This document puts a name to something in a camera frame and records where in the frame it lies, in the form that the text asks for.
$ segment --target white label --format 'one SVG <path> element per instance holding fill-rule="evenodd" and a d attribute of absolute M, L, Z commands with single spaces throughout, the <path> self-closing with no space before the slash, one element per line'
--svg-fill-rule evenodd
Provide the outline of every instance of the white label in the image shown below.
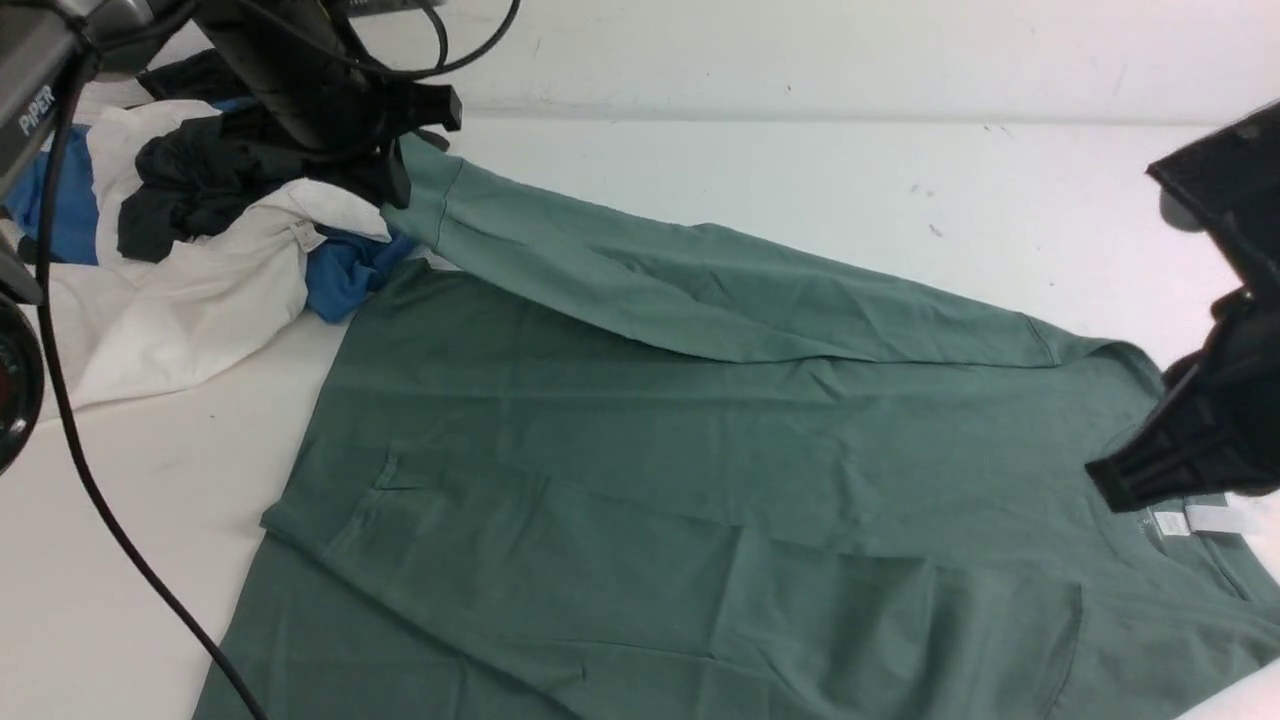
<path fill-rule="evenodd" d="M 1192 528 L 1187 524 L 1187 516 L 1181 512 L 1152 512 L 1151 516 L 1156 519 L 1156 524 L 1160 525 L 1160 534 L 1162 536 L 1187 537 L 1192 534 Z"/>
<path fill-rule="evenodd" d="M 288 228 L 285 228 L 285 231 L 293 233 L 293 240 L 297 241 L 303 252 L 311 252 L 316 247 L 320 247 L 320 243 L 328 240 L 325 236 L 320 234 L 320 231 L 317 231 L 314 224 L 306 220 L 292 223 Z"/>
<path fill-rule="evenodd" d="M 27 111 L 18 118 L 18 129 L 22 131 L 22 135 L 31 137 L 31 133 L 40 126 L 52 106 L 54 91 L 46 85 L 31 99 Z"/>
<path fill-rule="evenodd" d="M 1258 532 L 1253 518 L 1239 507 L 1188 505 L 1187 524 L 1197 533 L 1253 534 Z"/>

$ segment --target clothing tag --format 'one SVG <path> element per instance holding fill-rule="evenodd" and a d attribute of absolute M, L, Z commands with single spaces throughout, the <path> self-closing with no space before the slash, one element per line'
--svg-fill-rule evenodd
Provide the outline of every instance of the clothing tag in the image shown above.
<path fill-rule="evenodd" d="M 1240 536 L 1257 534 L 1261 528 L 1239 507 L 1219 507 L 1215 505 L 1188 505 L 1187 525 L 1197 533 L 1235 533 Z"/>
<path fill-rule="evenodd" d="M 1187 516 L 1181 512 L 1152 512 L 1151 516 L 1156 519 L 1156 525 L 1160 527 L 1162 536 L 1187 537 L 1192 534 Z"/>
<path fill-rule="evenodd" d="M 289 225 L 289 232 L 293 233 L 293 238 L 302 246 L 303 252 L 311 252 L 316 247 L 320 247 L 320 243 L 329 240 L 320 234 L 320 231 L 311 223 L 293 223 Z"/>

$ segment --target garment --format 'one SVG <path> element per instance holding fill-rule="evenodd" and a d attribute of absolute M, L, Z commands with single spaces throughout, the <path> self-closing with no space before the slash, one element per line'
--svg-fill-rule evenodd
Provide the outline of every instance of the garment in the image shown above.
<path fill-rule="evenodd" d="M 61 177 L 58 183 L 58 215 L 54 222 L 52 251 L 64 263 L 96 265 L 93 233 L 97 229 L 97 202 L 93 199 L 93 170 L 86 137 L 88 128 L 73 126 L 67 141 Z M 44 195 L 49 152 L 41 152 L 18 177 L 4 205 L 29 237 L 38 234 L 40 200 Z"/>
<path fill-rule="evenodd" d="M 102 110 L 86 138 L 93 164 L 93 196 L 99 210 L 93 246 L 100 265 L 115 269 L 138 264 L 125 259 L 118 246 L 120 208 L 142 188 L 142 177 L 137 170 L 142 146 L 178 129 L 188 119 L 216 114 L 218 109 L 197 100 L 168 100 L 129 110 Z"/>
<path fill-rule="evenodd" d="M 129 158 L 137 155 L 152 140 L 178 129 L 192 118 L 209 118 L 219 111 L 196 101 L 164 101 L 136 108 L 133 110 L 109 109 L 90 133 L 88 145 L 93 164 L 99 168 L 96 190 L 102 206 L 102 220 L 99 224 L 95 245 L 104 258 L 104 265 L 113 269 L 123 266 L 145 266 L 146 263 L 124 258 L 119 250 L 118 220 L 120 210 L 142 187 L 142 177 L 137 164 Z M 384 245 L 388 236 L 384 227 L 370 237 L 343 234 L 346 245 L 358 245 L 360 251 L 351 247 L 329 249 L 323 243 L 307 255 L 306 283 L 308 305 L 316 309 L 329 322 L 338 322 L 351 314 L 367 292 L 376 291 L 374 279 L 389 272 L 390 266 L 403 258 L 402 243 L 385 252 L 376 247 Z M 361 241 L 353 240 L 362 237 Z M 137 268 L 131 272 L 140 272 Z M 372 284 L 370 290 L 360 290 Z"/>
<path fill-rule="evenodd" d="M 174 242 L 224 232 L 251 204 L 302 177 L 301 160 L 246 151 L 220 131 L 220 117 L 189 119 L 142 146 L 142 187 L 120 205 L 120 255 L 159 263 Z"/>
<path fill-rule="evenodd" d="M 466 274 L 357 314 L 262 516 L 223 647 L 273 717 L 1167 720 L 1280 656 L 1239 538 L 1084 474 L 1138 350 L 406 161 Z"/>
<path fill-rule="evenodd" d="M 244 81 L 216 50 L 204 50 L 138 74 L 138 83 L 156 100 L 221 102 L 250 95 Z"/>
<path fill-rule="evenodd" d="M 108 110 L 93 126 L 88 145 L 101 187 L 100 232 L 109 223 L 106 208 L 131 186 L 133 165 L 124 159 L 131 143 L 142 145 L 148 128 L 191 111 L 204 110 Z M 300 179 L 255 202 L 227 232 L 178 243 L 157 264 L 105 252 L 100 266 L 54 266 L 50 304 L 72 405 L 184 389 L 261 348 L 302 311 L 306 254 L 325 241 L 317 225 L 390 241 L 376 208 Z M 56 407 L 45 404 L 44 413 Z"/>
<path fill-rule="evenodd" d="M 355 313 L 417 250 L 417 242 L 396 231 L 390 242 L 332 228 L 320 232 L 325 242 L 307 256 L 307 307 L 326 323 Z"/>

